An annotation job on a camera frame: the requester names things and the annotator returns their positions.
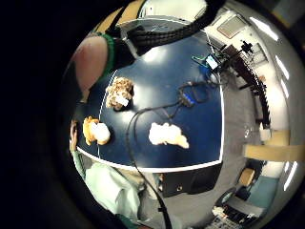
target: wire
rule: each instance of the wire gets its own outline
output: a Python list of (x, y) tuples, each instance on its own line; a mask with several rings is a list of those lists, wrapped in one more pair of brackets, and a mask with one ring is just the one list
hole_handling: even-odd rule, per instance
[(143, 113), (145, 113), (146, 111), (151, 111), (152, 109), (148, 108), (148, 109), (142, 109), (140, 111), (138, 111), (137, 113), (134, 114), (134, 116), (132, 117), (129, 125), (128, 125), (128, 128), (126, 130), (126, 133), (125, 133), (125, 140), (126, 140), (126, 147), (127, 147), (127, 151), (128, 151), (128, 154), (131, 158), (131, 161), (132, 161), (132, 165), (135, 167), (136, 171), (138, 172), (138, 174), (145, 180), (145, 182), (152, 188), (153, 192), (155, 193), (157, 199), (158, 199), (158, 202), (160, 204), (160, 208), (159, 208), (159, 211), (162, 212), (163, 214), (163, 217), (164, 217), (164, 221), (165, 221), (165, 226), (166, 228), (168, 229), (172, 229), (172, 224), (171, 224), (171, 220), (170, 220), (170, 217), (169, 217), (169, 213), (167, 211), (167, 208), (166, 208), (166, 205), (164, 203), (164, 201), (162, 200), (162, 197), (156, 192), (156, 190), (153, 188), (152, 184), (145, 178), (145, 176), (142, 174), (142, 172), (138, 169), (137, 165), (136, 165), (136, 162), (135, 162), (135, 159), (134, 159), (134, 156), (133, 156), (133, 151), (132, 151), (132, 147), (131, 147), (131, 143), (130, 143), (130, 140), (129, 140), (129, 130), (130, 130), (130, 127), (132, 125), (132, 121), (138, 116), (138, 115), (142, 115)]
[[(176, 101), (174, 103), (171, 103), (171, 104), (163, 105), (163, 106), (148, 107), (148, 108), (144, 108), (144, 109), (141, 109), (141, 110), (137, 111), (132, 116), (132, 119), (130, 120), (130, 122), (128, 124), (128, 127), (127, 127), (127, 130), (126, 130), (126, 133), (125, 133), (126, 149), (127, 149), (128, 154), (129, 154), (132, 166), (134, 166), (134, 168), (136, 169), (138, 174), (144, 179), (145, 183), (147, 185), (149, 185), (152, 188), (153, 192), (155, 193), (155, 195), (157, 197), (157, 200), (159, 202), (159, 205), (160, 205), (159, 211), (162, 212), (162, 214), (163, 214), (163, 218), (164, 218), (165, 225), (166, 225), (167, 229), (172, 229), (172, 224), (171, 224), (171, 221), (170, 221), (170, 217), (169, 217), (166, 205), (165, 205), (164, 201), (162, 200), (162, 197), (158, 194), (158, 192), (154, 189), (153, 185), (145, 178), (145, 176), (142, 174), (142, 172), (138, 169), (138, 167), (136, 165), (136, 161), (135, 161), (135, 158), (134, 158), (134, 154), (133, 154), (133, 150), (132, 150), (132, 146), (131, 146), (131, 142), (130, 142), (130, 129), (131, 129), (131, 126), (132, 126), (132, 123), (133, 123), (133, 127), (132, 127), (133, 137), (134, 137), (135, 141), (137, 141), (136, 123), (138, 121), (138, 118), (142, 114), (144, 114), (146, 112), (155, 112), (157, 115), (159, 115), (162, 118), (162, 116), (157, 112), (158, 110), (162, 110), (164, 112), (164, 114), (166, 115), (166, 119), (171, 120), (172, 118), (174, 118), (176, 116), (176, 114), (178, 113), (179, 109), (182, 106), (192, 107), (192, 105), (194, 104), (191, 100), (188, 100), (189, 98), (187, 96), (182, 96), (182, 95), (185, 95), (184, 94), (184, 89), (185, 88), (191, 87), (192, 92), (193, 92), (193, 97), (194, 97), (195, 101), (197, 103), (203, 103), (203, 102), (206, 102), (209, 99), (209, 92), (207, 91), (206, 86), (211, 85), (211, 84), (212, 84), (211, 81), (205, 81), (205, 80), (202, 80), (202, 81), (199, 81), (199, 82), (192, 82), (192, 81), (187, 82), (186, 84), (184, 84), (184, 85), (182, 85), (181, 87), (178, 88), (178, 91), (179, 91), (178, 101)], [(194, 87), (197, 87), (197, 86), (204, 86), (204, 92), (207, 95), (204, 99), (200, 99), (197, 96), (197, 94), (194, 90)], [(174, 107), (174, 106), (176, 106), (174, 112), (172, 114), (169, 114), (166, 109)]]

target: cable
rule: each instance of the cable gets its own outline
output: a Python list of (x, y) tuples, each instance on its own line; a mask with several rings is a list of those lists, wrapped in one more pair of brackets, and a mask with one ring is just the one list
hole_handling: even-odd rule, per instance
[(136, 165), (136, 162), (135, 162), (135, 159), (134, 159), (134, 156), (133, 156), (133, 152), (132, 152), (132, 148), (131, 148), (131, 144), (130, 144), (130, 141), (129, 141), (129, 130), (130, 130), (130, 127), (131, 127), (131, 124), (132, 124), (132, 121), (134, 120), (135, 117), (137, 117), (139, 114), (143, 114), (145, 113), (146, 111), (150, 111), (151, 109), (142, 109), (140, 111), (138, 111), (137, 113), (134, 114), (134, 116), (132, 117), (129, 125), (128, 125), (128, 128), (126, 130), (126, 133), (125, 133), (125, 140), (126, 140), (126, 147), (127, 147), (127, 151), (129, 153), (129, 156), (131, 158), (131, 161), (132, 161), (132, 165), (135, 167), (136, 171), (138, 172), (138, 174), (145, 180), (145, 182), (152, 188), (153, 192), (155, 193), (157, 199), (158, 199), (158, 202), (160, 204), (160, 208), (158, 209), (160, 212), (162, 212), (163, 214), (163, 218), (164, 218), (164, 221), (165, 221), (165, 226), (167, 229), (172, 229), (172, 224), (171, 224), (171, 220), (170, 220), (170, 217), (169, 217), (169, 213), (167, 211), (167, 208), (165, 206), (165, 203), (163, 202), (162, 200), (162, 197), (156, 192), (156, 190), (153, 188), (153, 186), (151, 185), (151, 183), (145, 178), (145, 176), (141, 173), (141, 171), (138, 169), (137, 165)]
[[(171, 224), (171, 221), (170, 221), (170, 217), (169, 217), (166, 205), (165, 205), (164, 201), (162, 200), (162, 197), (153, 188), (153, 185), (145, 178), (145, 176), (141, 173), (141, 171), (138, 169), (138, 167), (136, 165), (135, 158), (133, 156), (133, 150), (132, 150), (131, 143), (130, 143), (130, 128), (131, 128), (132, 122), (133, 122), (133, 128), (132, 128), (133, 129), (133, 137), (134, 137), (135, 141), (137, 141), (136, 122), (142, 114), (144, 114), (146, 112), (155, 112), (156, 114), (158, 114), (161, 117), (161, 115), (157, 112), (157, 110), (162, 110), (165, 113), (167, 119), (172, 119), (176, 116), (176, 114), (178, 113), (179, 109), (182, 106), (190, 108), (194, 105), (194, 102), (186, 94), (184, 94), (184, 89), (185, 88), (191, 87), (192, 92), (193, 92), (193, 97), (194, 97), (195, 101), (197, 103), (203, 103), (203, 102), (206, 102), (209, 99), (209, 93), (208, 93), (207, 89), (206, 88), (204, 89), (204, 92), (207, 94), (207, 97), (205, 99), (199, 99), (193, 88), (196, 87), (196, 86), (206, 86), (206, 85), (209, 85), (209, 84), (211, 84), (211, 82), (209, 83), (208, 81), (205, 81), (205, 80), (202, 80), (202, 81), (199, 81), (199, 82), (192, 82), (192, 81), (187, 82), (186, 84), (184, 84), (184, 85), (182, 85), (181, 87), (178, 88), (178, 92), (179, 92), (178, 101), (176, 101), (174, 103), (171, 103), (171, 104), (163, 105), (163, 106), (148, 107), (148, 108), (144, 108), (144, 109), (141, 109), (141, 110), (137, 111), (132, 116), (132, 119), (130, 120), (130, 122), (128, 124), (128, 127), (127, 127), (127, 130), (126, 130), (126, 133), (125, 133), (126, 149), (127, 149), (128, 154), (129, 154), (132, 166), (134, 166), (134, 168), (136, 169), (138, 174), (144, 179), (145, 183), (147, 183), (147, 185), (149, 185), (152, 188), (153, 192), (155, 193), (155, 195), (157, 197), (157, 200), (159, 202), (159, 205), (160, 205), (159, 211), (162, 212), (162, 214), (163, 214), (163, 218), (164, 218), (165, 225), (166, 225), (167, 229), (172, 229), (172, 224)], [(174, 107), (174, 106), (176, 106), (174, 112), (172, 114), (168, 114), (166, 108), (170, 108), (170, 107)]]
[(214, 21), (218, 10), (224, 3), (225, 0), (207, 0), (205, 13), (194, 20), (191, 24), (177, 30), (157, 32), (145, 31), (142, 27), (137, 27), (128, 31), (128, 38), (137, 48), (153, 48), (155, 46), (166, 45), (178, 41), (191, 36), (210, 25)]

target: wall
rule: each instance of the wall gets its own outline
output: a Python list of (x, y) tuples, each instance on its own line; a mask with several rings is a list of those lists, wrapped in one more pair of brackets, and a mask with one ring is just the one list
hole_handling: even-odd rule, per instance
[(205, 6), (206, 3), (203, 0), (148, 0), (143, 5), (142, 11), (146, 15), (174, 16), (193, 21)]
[(245, 40), (252, 44), (260, 44), (263, 51), (266, 53), (269, 62), (255, 68), (254, 71), (258, 76), (264, 75), (266, 78), (265, 84), (267, 86), (267, 99), (270, 108), (271, 128), (274, 130), (289, 129), (287, 105), (280, 82), (276, 77), (275, 65), (264, 42), (257, 35), (257, 32), (252, 27), (247, 26), (232, 39), (229, 39), (217, 30), (219, 25), (234, 15), (235, 12), (233, 10), (223, 13), (212, 26), (205, 28), (205, 31), (208, 35), (221, 40), (226, 45), (232, 44), (238, 50), (240, 50), (242, 45), (241, 40)]

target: desk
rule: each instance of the desk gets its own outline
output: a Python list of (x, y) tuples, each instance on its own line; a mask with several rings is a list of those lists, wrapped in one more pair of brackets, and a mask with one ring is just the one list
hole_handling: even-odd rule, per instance
[[(140, 23), (146, 30), (168, 31), (183, 26), (185, 22), (168, 19), (143, 19)], [(125, 146), (125, 133), (134, 113), (146, 107), (156, 107), (176, 101), (178, 87), (188, 81), (202, 79), (198, 64), (192, 55), (207, 55), (211, 52), (206, 44), (207, 35), (198, 34), (169, 45), (153, 48), (132, 65), (119, 69), (93, 86), (88, 104), (80, 104), (75, 118), (81, 124), (88, 115), (98, 117), (110, 129), (112, 137), (106, 145), (93, 143), (88, 146), (79, 135), (78, 150), (100, 162), (113, 167), (135, 170)], [(115, 76), (124, 76), (133, 81), (134, 97), (131, 107), (124, 112), (106, 108), (106, 88)], [(182, 107), (173, 124), (182, 129), (190, 143), (189, 149), (174, 145), (152, 145), (149, 141), (151, 124), (163, 124), (165, 120), (154, 112), (142, 114), (136, 125), (137, 141), (130, 134), (135, 161), (139, 169), (150, 173), (168, 173), (199, 169), (222, 161), (223, 146), (223, 98), (220, 88), (207, 87), (209, 99), (191, 108)]]

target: plush toy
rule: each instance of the plush toy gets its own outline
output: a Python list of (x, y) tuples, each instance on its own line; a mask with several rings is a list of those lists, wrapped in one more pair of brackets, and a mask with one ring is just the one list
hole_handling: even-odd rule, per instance
[(115, 77), (111, 86), (107, 87), (106, 107), (116, 111), (126, 107), (132, 99), (133, 83), (125, 77)]
[(97, 118), (92, 118), (91, 116), (84, 119), (83, 134), (87, 145), (91, 145), (95, 140), (97, 140), (98, 144), (104, 145), (111, 137), (108, 127), (104, 123), (99, 123)]
[(185, 149), (190, 147), (187, 138), (182, 135), (181, 129), (167, 122), (163, 125), (152, 123), (149, 139), (153, 145), (169, 143), (179, 145)]

